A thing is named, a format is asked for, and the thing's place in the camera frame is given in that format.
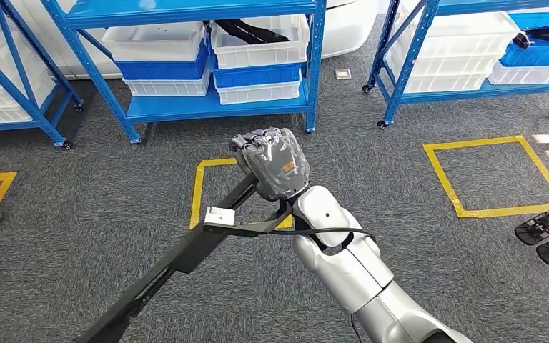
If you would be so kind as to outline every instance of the black cable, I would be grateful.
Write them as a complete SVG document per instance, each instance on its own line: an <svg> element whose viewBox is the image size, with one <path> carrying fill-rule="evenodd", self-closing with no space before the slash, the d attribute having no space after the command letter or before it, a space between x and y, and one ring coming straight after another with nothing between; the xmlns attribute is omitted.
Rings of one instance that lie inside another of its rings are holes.
<svg viewBox="0 0 549 343"><path fill-rule="evenodd" d="M373 242L376 242L374 234L372 234L369 231L366 231L364 229L355 229L354 227L328 227L326 229L313 229L313 230L299 230L299 231L291 231L291 230L272 230L270 234L281 234L284 236L302 236L307 234L324 234L327 232L357 232L360 234L366 234L373 240Z"/></svg>
<svg viewBox="0 0 549 343"><path fill-rule="evenodd" d="M361 335L359 334L359 330L357 330L357 325L355 324L355 314L350 315L350 324L352 325L352 329L355 331L355 334L357 334L357 338L359 339L359 343L363 343L363 340L361 339Z"/></svg>

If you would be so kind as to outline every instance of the gray carpet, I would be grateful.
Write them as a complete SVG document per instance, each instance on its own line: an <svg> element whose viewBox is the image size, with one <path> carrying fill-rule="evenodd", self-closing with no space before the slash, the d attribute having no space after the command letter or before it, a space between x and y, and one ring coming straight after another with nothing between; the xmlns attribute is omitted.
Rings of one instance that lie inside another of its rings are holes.
<svg viewBox="0 0 549 343"><path fill-rule="evenodd" d="M296 132L312 180L375 233L397 282L474 342L549 342L549 267L513 235L526 216L458 219L423 143L549 134L549 94L385 108L363 94L377 32L360 50L323 61L317 131L299 115L163 123L130 146L90 82L74 82L86 112L60 129L0 132L0 172L18 171L1 203L0 342L68 342L82 333L188 230L194 170L228 157L227 140L266 126ZM338 81L335 69L351 69ZM129 91L111 81L124 104ZM514 144L437 153L467 209L549 202L549 187ZM203 209L242 178L206 169ZM273 208L242 209L260 219ZM282 237L228 239L190 275L174 277L123 342L334 342L357 339L349 319Z"/></svg>

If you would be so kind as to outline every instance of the wheel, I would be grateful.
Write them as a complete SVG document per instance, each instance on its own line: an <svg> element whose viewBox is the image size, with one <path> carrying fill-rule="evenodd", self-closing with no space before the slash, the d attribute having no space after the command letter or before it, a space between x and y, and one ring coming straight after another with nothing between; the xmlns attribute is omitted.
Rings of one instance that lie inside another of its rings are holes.
<svg viewBox="0 0 549 343"><path fill-rule="evenodd" d="M380 129L380 130L386 129L387 127L388 127L388 125L386 125L386 123L383 120L380 120L377 123L377 128Z"/></svg>
<svg viewBox="0 0 549 343"><path fill-rule="evenodd" d="M71 150L74 146L72 145L72 142L70 141L64 141L64 143L62 143L62 149L64 150Z"/></svg>

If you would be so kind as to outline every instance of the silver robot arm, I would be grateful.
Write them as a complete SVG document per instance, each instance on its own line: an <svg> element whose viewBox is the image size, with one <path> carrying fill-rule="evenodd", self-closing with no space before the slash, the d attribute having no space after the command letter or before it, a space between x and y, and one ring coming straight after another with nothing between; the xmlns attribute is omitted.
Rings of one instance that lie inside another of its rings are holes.
<svg viewBox="0 0 549 343"><path fill-rule="evenodd" d="M310 230L361 226L326 188L310 185L309 164L290 130L255 130L233 138L231 147L241 169L256 176L260 196L292 205L295 230L309 230L307 235L294 236L295 254L337 303L359 319L372 342L470 343L426 312L394 282L380 258L380 249L368 234L310 234Z"/></svg>
<svg viewBox="0 0 549 343"><path fill-rule="evenodd" d="M362 228L321 186L310 187L300 195L293 205L293 214L310 229ZM319 277L344 311L360 321L372 342L471 343L401 289L380 258L380 249L366 234L328 232L314 236L293 237L294 253ZM336 254L322 250L338 246L341 250Z"/></svg>

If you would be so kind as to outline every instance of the white plastic bin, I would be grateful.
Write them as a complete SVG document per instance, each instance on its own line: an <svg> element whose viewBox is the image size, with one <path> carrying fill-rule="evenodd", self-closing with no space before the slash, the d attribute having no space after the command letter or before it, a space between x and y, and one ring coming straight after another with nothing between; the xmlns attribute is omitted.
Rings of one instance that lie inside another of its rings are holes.
<svg viewBox="0 0 549 343"><path fill-rule="evenodd" d="M282 34L290 41L250 45L235 36L230 36L213 23L212 48L217 55L220 69L306 61L310 31L304 14L262 16L246 18L243 21Z"/></svg>
<svg viewBox="0 0 549 343"><path fill-rule="evenodd" d="M29 81L32 87L34 98L36 103L40 107L44 102L47 96L54 90L56 84L51 80L47 74L47 70L38 70L34 71L36 75L29 75ZM0 87L0 107L16 106L18 103L12 98L5 89Z"/></svg>
<svg viewBox="0 0 549 343"><path fill-rule="evenodd" d="M393 25L396 32L418 0L402 0L399 16ZM407 53L417 30L420 12L395 42ZM486 12L437 16L428 29L418 58L449 56L483 56L506 52L506 47L521 30L506 12Z"/></svg>
<svg viewBox="0 0 549 343"><path fill-rule="evenodd" d="M194 61L204 32L202 21L118 26L102 43L117 61Z"/></svg>
<svg viewBox="0 0 549 343"><path fill-rule="evenodd" d="M549 84L549 66L503 66L493 67L489 76L492 84Z"/></svg>
<svg viewBox="0 0 549 343"><path fill-rule="evenodd" d="M39 56L32 51L29 47L26 41L16 32L12 32L12 36L14 38L14 42L16 44L16 47L18 49L18 52L20 54L20 58L22 60L22 64L24 65L24 69L26 71L26 75L29 78L29 81L31 82L31 86L33 90L38 90L41 85L34 83L34 81L37 81L38 79L35 78L35 76L41 72L46 73L47 68L45 67L45 64L43 61L39 58ZM9 47L5 43L5 38L3 37L3 34L0 32L0 70L7 75L7 77L11 80L11 82L18 87L18 89L22 92L22 94L26 95L26 90L24 89L24 85L22 84L22 80L20 79L18 69L16 68L16 64L14 63L14 59L11 56L11 52L9 51ZM40 82L47 82L46 79L40 79L38 81ZM54 82L49 79L51 82L51 87L53 88Z"/></svg>
<svg viewBox="0 0 549 343"><path fill-rule="evenodd" d="M209 68L198 80L123 80L133 96L205 96L209 87Z"/></svg>
<svg viewBox="0 0 549 343"><path fill-rule="evenodd" d="M217 83L215 83L215 87L219 94L220 104L230 105L297 98L300 96L301 83L302 78L299 81L282 82L280 84L258 84L227 88L218 88Z"/></svg>
<svg viewBox="0 0 549 343"><path fill-rule="evenodd" d="M0 108L0 124L19 123L31 121L32 117L24 111L19 105L4 106Z"/></svg>
<svg viewBox="0 0 549 343"><path fill-rule="evenodd" d="M393 76L398 80L402 64L395 64L394 59L387 55L386 63L392 70ZM490 73L465 74L465 75L412 75L405 87L405 93L423 93L436 91L472 91L480 89L484 80Z"/></svg>
<svg viewBox="0 0 549 343"><path fill-rule="evenodd" d="M393 44L387 52L386 61L393 60L388 65L391 68L394 66L393 73L395 75L399 74L400 67L405 62L406 56L398 44ZM499 59L500 56L498 54L418 58L413 65L411 77L489 74Z"/></svg>

